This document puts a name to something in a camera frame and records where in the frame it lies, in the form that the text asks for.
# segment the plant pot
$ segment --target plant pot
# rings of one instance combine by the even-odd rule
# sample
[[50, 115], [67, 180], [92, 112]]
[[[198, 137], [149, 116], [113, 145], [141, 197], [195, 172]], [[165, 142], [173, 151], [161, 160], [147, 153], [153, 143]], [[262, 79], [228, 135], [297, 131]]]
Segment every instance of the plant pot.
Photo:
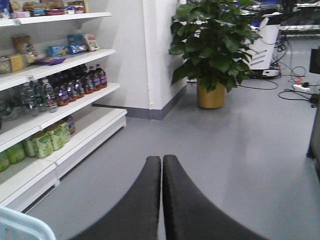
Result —
[[217, 83], [215, 90], [207, 92], [202, 88], [199, 81], [196, 81], [196, 95], [198, 106], [205, 109], [216, 109], [224, 105], [226, 88], [221, 83]]

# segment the plastic bottle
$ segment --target plastic bottle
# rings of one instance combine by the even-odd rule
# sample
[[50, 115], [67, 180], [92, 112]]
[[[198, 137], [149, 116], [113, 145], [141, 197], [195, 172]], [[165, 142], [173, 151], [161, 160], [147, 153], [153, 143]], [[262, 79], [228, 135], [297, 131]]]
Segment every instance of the plastic bottle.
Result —
[[68, 95], [68, 90], [67, 86], [62, 84], [60, 86], [57, 86], [54, 88], [54, 94], [56, 97], [56, 102], [58, 106], [66, 106], [69, 104], [69, 95]]
[[44, 113], [47, 110], [47, 106], [42, 86], [39, 84], [38, 80], [32, 80], [31, 82], [38, 111], [39, 113]]
[[100, 78], [96, 74], [96, 71], [94, 70], [93, 66], [90, 66], [89, 68], [90, 68], [90, 71], [88, 72], [88, 77], [93, 82], [93, 90], [99, 91], [101, 89], [100, 88], [100, 85], [101, 85]]
[[66, 91], [68, 93], [69, 96], [69, 102], [74, 102], [75, 100], [78, 99], [78, 95], [77, 95], [77, 91], [76, 88], [74, 86], [73, 81], [69, 81], [67, 86], [66, 86]]
[[42, 91], [45, 98], [45, 105], [47, 111], [49, 111], [50, 113], [56, 112], [58, 105], [56, 102], [54, 89], [50, 85], [49, 80], [47, 78], [42, 79]]
[[38, 116], [39, 112], [36, 104], [35, 93], [28, 82], [23, 84], [23, 101], [26, 114], [33, 118]]
[[82, 82], [82, 86], [84, 88], [84, 93], [85, 94], [91, 94], [93, 93], [94, 90], [94, 83], [92, 82], [92, 80], [88, 77], [86, 72], [82, 73], [82, 77], [81, 77], [81, 82]]
[[83, 98], [85, 96], [85, 89], [83, 88], [83, 85], [81, 83], [80, 76], [76, 77], [76, 80], [74, 82], [74, 88], [78, 99]]
[[97, 74], [97, 76], [100, 78], [100, 88], [104, 89], [107, 87], [108, 82], [107, 82], [107, 75], [106, 72], [100, 67], [100, 64], [96, 65], [96, 69], [95, 69], [95, 74]]

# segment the shopping basket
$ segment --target shopping basket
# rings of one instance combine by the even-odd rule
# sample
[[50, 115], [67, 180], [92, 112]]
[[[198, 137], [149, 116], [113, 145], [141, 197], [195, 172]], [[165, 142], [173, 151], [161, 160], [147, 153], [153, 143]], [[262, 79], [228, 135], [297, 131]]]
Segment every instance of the shopping basket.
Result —
[[0, 206], [0, 240], [57, 240], [43, 221]]

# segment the water bottle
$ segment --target water bottle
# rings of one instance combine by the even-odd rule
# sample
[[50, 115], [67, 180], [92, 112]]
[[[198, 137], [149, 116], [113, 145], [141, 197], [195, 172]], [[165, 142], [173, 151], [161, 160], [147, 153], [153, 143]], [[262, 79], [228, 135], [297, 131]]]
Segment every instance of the water bottle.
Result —
[[96, 65], [95, 74], [100, 78], [100, 88], [104, 89], [107, 87], [107, 75], [106, 72], [100, 67], [100, 64]]
[[90, 71], [88, 72], [89, 79], [93, 82], [93, 90], [99, 91], [100, 90], [100, 78], [96, 75], [96, 72], [94, 70], [93, 66], [90, 66]]
[[49, 111], [50, 113], [56, 112], [58, 105], [56, 102], [54, 89], [50, 85], [49, 80], [47, 78], [42, 79], [42, 91], [45, 98], [47, 111]]
[[47, 110], [47, 106], [42, 86], [39, 84], [38, 80], [32, 80], [31, 82], [38, 111], [44, 113]]
[[33, 118], [38, 116], [35, 93], [28, 82], [23, 84], [23, 101], [25, 113]]

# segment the store shelf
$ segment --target store shelf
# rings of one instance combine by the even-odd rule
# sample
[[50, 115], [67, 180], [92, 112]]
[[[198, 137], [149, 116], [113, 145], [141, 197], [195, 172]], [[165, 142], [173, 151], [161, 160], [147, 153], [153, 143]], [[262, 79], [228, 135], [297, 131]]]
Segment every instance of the store shelf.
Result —
[[[57, 176], [61, 178], [119, 128], [124, 127], [126, 114], [125, 109], [93, 106], [76, 112], [73, 116], [76, 132], [71, 140], [45, 160], [57, 164]], [[101, 133], [103, 133], [103, 140], [98, 141], [97, 136]]]
[[54, 16], [35, 16], [35, 17], [23, 17], [13, 19], [16, 25], [25, 24], [37, 24], [37, 23], [47, 23], [47, 22], [60, 22], [67, 20], [80, 20], [80, 19], [95, 19], [103, 17], [111, 17], [110, 12], [91, 12], [91, 13], [80, 13], [80, 14], [64, 14], [64, 15], [54, 15]]
[[101, 49], [99, 51], [92, 52], [87, 51], [75, 55], [67, 55], [66, 60], [57, 65], [32, 65], [17, 72], [0, 75], [0, 91], [27, 83], [30, 79], [41, 79], [51, 74], [67, 70], [81, 64], [86, 64], [93, 60], [114, 54], [115, 52], [116, 51], [114, 49]]
[[[53, 162], [30, 157], [11, 165], [0, 173], [0, 205], [8, 206], [55, 168]], [[52, 178], [51, 181], [54, 183], [57, 179]]]
[[0, 19], [0, 28], [14, 26], [16, 23], [13, 19]]
[[120, 84], [108, 83], [108, 87], [100, 91], [87, 94], [83, 98], [71, 102], [66, 106], [58, 107], [57, 112], [45, 112], [37, 117], [24, 116], [10, 122], [3, 122], [0, 130], [0, 152], [54, 124], [60, 119], [90, 105], [118, 88], [120, 88]]
[[19, 72], [17, 71], [14, 75], [26, 76], [33, 79], [41, 79], [51, 74], [73, 68], [80, 64], [85, 64], [90, 61], [106, 57], [108, 55], [114, 54], [115, 52], [116, 51], [114, 49], [101, 49], [99, 51], [87, 51], [75, 55], [67, 55], [66, 60], [63, 63], [51, 66], [32, 65]]
[[0, 91], [24, 84], [28, 78], [20, 75], [13, 75], [11, 73], [0, 75]]

